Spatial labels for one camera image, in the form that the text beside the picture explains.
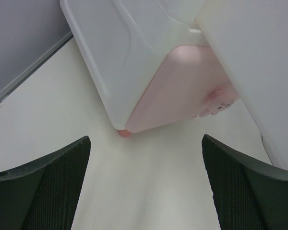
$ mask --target wall baseboard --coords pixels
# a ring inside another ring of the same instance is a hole
[[[0,103],[10,95],[21,83],[30,77],[39,67],[41,67],[52,55],[54,55],[65,43],[73,37],[69,32],[62,40],[53,46],[44,56],[37,60],[32,66],[25,70],[20,76],[12,81],[0,92]]]

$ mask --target gray wall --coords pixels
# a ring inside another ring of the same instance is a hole
[[[0,92],[69,33],[59,0],[0,0]]]

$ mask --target floor surface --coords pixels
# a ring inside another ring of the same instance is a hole
[[[88,135],[73,230],[217,230],[204,134],[270,163],[241,100],[216,116],[121,138],[72,39],[0,104],[0,171]]]

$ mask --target pink plastic container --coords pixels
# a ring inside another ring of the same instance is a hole
[[[126,128],[131,133],[200,115],[215,115],[238,95],[209,46],[179,46],[165,58]]]

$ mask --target white plastic container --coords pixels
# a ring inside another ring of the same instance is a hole
[[[206,46],[193,20],[204,0],[61,0],[61,7],[118,130],[167,54]]]
[[[196,21],[259,127],[273,165],[288,170],[288,0],[210,0]]]

